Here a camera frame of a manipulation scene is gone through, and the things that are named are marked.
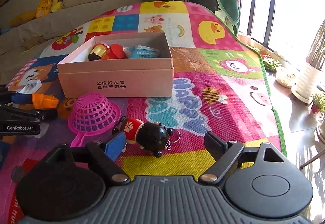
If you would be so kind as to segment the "white ribbed plant pot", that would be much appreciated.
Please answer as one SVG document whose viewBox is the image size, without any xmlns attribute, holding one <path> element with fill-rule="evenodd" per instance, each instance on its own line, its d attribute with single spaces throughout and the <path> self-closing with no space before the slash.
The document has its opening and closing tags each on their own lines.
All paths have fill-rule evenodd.
<svg viewBox="0 0 325 224">
<path fill-rule="evenodd" d="M 312 102 L 312 94 L 319 83 L 321 71 L 324 66 L 324 21 L 318 29 L 310 51 L 302 65 L 294 85 L 292 94 L 303 103 Z"/>
</svg>

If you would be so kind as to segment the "black red doll keychain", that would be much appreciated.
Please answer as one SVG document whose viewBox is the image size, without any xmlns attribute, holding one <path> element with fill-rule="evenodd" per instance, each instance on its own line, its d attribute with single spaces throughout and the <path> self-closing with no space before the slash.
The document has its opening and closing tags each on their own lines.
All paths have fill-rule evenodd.
<svg viewBox="0 0 325 224">
<path fill-rule="evenodd" d="M 181 133 L 174 128 L 166 128 L 160 122 L 143 122 L 140 119 L 123 116 L 114 125 L 113 134 L 123 132 L 126 144 L 137 144 L 142 150 L 149 151 L 155 157 L 162 156 L 164 150 L 170 150 L 177 143 Z"/>
</svg>

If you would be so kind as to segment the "pink plastic toy basket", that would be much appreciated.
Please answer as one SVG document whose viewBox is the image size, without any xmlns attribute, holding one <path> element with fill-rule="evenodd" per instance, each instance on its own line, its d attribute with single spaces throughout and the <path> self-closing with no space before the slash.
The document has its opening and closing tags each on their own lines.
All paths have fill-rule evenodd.
<svg viewBox="0 0 325 224">
<path fill-rule="evenodd" d="M 68 118 L 68 127 L 76 134 L 70 146 L 81 147 L 86 137 L 109 131 L 120 117 L 119 106 L 100 93 L 92 92 L 79 97 Z"/>
</svg>

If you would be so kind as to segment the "red plastic lid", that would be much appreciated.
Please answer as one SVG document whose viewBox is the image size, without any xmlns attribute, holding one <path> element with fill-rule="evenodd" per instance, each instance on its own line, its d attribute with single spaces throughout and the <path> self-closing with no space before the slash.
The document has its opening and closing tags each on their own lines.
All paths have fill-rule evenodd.
<svg viewBox="0 0 325 224">
<path fill-rule="evenodd" d="M 107 59 L 126 59 L 128 58 L 123 50 L 122 45 L 112 44 L 106 49 L 106 53 L 102 57 L 102 60 Z"/>
</svg>

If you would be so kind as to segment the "beige sofa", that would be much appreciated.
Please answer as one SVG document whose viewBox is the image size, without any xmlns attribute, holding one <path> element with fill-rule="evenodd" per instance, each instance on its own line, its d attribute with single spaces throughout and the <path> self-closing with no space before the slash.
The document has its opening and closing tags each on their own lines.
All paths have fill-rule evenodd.
<svg viewBox="0 0 325 224">
<path fill-rule="evenodd" d="M 142 0 L 102 0 L 82 4 L 61 9 L 11 29 L 1 35 L 1 84 L 9 83 L 51 41 L 100 14 L 140 2 Z"/>
</svg>

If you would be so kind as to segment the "orange plastic toy piece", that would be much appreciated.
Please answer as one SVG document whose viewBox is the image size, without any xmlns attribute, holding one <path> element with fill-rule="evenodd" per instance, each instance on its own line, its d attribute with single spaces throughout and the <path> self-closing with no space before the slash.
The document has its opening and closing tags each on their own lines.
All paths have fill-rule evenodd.
<svg viewBox="0 0 325 224">
<path fill-rule="evenodd" d="M 32 104 L 35 109 L 52 109 L 59 104 L 59 99 L 54 95 L 32 94 Z"/>
</svg>

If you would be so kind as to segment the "white charger plug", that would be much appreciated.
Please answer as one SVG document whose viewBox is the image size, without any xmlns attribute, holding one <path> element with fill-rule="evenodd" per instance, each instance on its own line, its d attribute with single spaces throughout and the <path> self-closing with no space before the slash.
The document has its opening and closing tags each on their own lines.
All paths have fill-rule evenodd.
<svg viewBox="0 0 325 224">
<path fill-rule="evenodd" d="M 19 91 L 20 94 L 35 94 L 39 88 L 42 86 L 42 83 L 39 79 L 30 80 L 26 85 Z"/>
</svg>

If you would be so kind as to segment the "pink cardboard box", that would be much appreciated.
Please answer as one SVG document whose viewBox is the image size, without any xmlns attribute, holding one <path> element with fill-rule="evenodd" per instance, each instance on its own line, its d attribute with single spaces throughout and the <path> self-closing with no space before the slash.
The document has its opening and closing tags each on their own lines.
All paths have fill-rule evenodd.
<svg viewBox="0 0 325 224">
<path fill-rule="evenodd" d="M 143 45 L 158 49 L 158 58 L 89 61 L 94 44 Z M 136 32 L 94 36 L 58 64 L 58 78 L 65 97 L 99 92 L 106 97 L 170 97 L 173 60 L 166 35 Z"/>
</svg>

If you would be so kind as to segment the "blue tissue packet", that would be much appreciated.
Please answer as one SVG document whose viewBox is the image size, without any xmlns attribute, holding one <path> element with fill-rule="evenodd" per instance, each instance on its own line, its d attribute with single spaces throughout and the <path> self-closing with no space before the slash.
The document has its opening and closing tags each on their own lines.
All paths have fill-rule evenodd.
<svg viewBox="0 0 325 224">
<path fill-rule="evenodd" d="M 130 48 L 124 48 L 126 56 L 130 59 L 138 58 L 158 58 L 161 52 L 158 49 L 143 45 L 136 45 Z"/>
</svg>

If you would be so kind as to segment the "yellow plush toy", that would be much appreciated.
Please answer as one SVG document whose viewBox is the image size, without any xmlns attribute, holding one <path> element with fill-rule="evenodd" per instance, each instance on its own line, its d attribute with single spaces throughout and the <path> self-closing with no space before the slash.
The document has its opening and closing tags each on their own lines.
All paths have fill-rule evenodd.
<svg viewBox="0 0 325 224">
<path fill-rule="evenodd" d="M 40 0 L 36 10 L 24 12 L 7 23 L 10 27 L 16 27 L 27 23 L 33 19 L 38 19 L 50 13 L 54 13 L 63 8 L 62 1 L 59 0 Z"/>
</svg>

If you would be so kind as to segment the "gold pudding cup toy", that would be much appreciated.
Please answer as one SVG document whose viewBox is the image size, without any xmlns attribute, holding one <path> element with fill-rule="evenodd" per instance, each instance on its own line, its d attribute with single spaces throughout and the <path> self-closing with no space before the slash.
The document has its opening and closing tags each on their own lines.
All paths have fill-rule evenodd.
<svg viewBox="0 0 325 224">
<path fill-rule="evenodd" d="M 98 61 L 101 60 L 108 51 L 108 45 L 105 43 L 97 42 L 94 44 L 93 49 L 88 54 L 89 61 Z"/>
</svg>

